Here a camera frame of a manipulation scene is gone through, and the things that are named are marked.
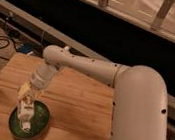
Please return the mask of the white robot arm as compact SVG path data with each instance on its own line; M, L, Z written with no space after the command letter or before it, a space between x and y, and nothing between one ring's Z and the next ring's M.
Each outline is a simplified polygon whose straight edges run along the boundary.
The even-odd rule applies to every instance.
M111 140L166 140L168 94L162 76L151 67L89 59L50 45L44 62L18 90L15 120L28 133L36 98L63 67L70 67L114 89Z

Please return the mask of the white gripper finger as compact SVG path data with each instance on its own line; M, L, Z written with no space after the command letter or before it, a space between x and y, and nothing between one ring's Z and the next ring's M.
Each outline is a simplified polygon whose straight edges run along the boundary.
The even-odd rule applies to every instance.
M26 82L25 84L20 86L18 90L17 98L22 99L28 93L29 90L30 90L30 84L29 82Z
M42 97L44 90L35 90L34 91L34 101L39 100L40 97Z

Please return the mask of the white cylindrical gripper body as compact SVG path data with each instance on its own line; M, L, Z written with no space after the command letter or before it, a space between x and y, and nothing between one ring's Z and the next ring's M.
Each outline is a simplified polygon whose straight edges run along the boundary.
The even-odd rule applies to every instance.
M42 64L31 75L29 82L34 89L43 90L57 73L58 70L53 65Z

